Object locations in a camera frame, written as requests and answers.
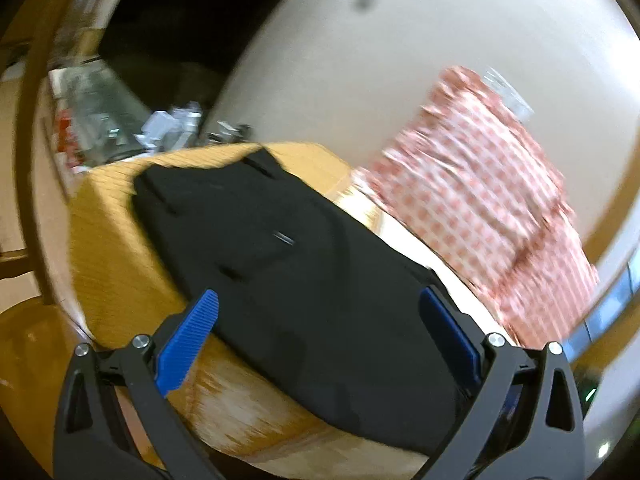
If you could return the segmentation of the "black pants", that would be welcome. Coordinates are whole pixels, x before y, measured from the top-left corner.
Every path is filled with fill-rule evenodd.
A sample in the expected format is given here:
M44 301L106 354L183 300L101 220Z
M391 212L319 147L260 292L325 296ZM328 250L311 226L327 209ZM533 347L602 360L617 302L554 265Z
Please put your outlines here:
M437 274L270 151L153 165L134 178L132 206L180 292L216 292L215 334L324 422L427 455L468 410L419 314Z

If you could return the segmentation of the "lower pink polka-dot pillow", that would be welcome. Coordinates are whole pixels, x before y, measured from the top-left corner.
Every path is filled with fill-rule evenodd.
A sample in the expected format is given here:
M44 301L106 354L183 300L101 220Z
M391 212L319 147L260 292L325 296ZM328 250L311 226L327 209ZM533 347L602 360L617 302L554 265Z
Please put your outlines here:
M591 308L600 282L582 250L574 211L564 202L495 283L483 284L477 271L458 277L513 340L532 349L570 336Z

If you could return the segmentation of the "pink polka-dot pillow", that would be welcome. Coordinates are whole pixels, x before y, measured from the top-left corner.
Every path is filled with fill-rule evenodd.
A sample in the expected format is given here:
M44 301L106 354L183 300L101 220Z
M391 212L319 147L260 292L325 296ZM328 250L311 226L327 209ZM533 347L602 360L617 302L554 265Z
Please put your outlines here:
M562 176L498 94L444 70L413 120L354 185L445 258L503 269L564 194Z
M600 282L582 250L574 211L564 202L495 283L483 284L477 271L458 277L513 340L532 349L570 336L591 308Z

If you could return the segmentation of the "wooden framed window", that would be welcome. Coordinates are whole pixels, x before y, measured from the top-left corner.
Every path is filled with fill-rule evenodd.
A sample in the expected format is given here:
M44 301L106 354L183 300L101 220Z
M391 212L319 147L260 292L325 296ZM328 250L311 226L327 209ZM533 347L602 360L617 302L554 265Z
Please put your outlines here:
M574 333L563 342L567 359L574 363L600 339L627 310L639 293L639 249L631 255L615 282Z

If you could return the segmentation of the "cream patterned bedspread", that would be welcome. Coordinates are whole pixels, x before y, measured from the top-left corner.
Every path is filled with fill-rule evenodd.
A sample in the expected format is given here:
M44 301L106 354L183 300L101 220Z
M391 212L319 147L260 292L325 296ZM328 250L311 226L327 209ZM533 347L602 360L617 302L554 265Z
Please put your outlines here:
M70 201L70 268L85 326L98 344L118 348L153 333L185 306L130 207L132 179L151 164L218 167L259 148L227 144L136 158L90 170ZM320 144L282 142L266 148L284 169L330 200L349 189L350 167ZM503 328L484 304L396 220L362 195L346 210L402 254L433 269L460 309L485 333ZM183 386L169 402L210 448L289 479L409 479L426 457L346 434L322 422L209 336Z

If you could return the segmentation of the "upper pink polka-dot pillow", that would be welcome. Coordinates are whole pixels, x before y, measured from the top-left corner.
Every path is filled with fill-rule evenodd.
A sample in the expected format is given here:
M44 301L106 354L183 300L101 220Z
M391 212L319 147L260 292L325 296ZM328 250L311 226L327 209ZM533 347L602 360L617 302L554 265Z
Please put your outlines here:
M503 269L564 194L562 176L498 94L444 70L413 120L354 185L445 258Z

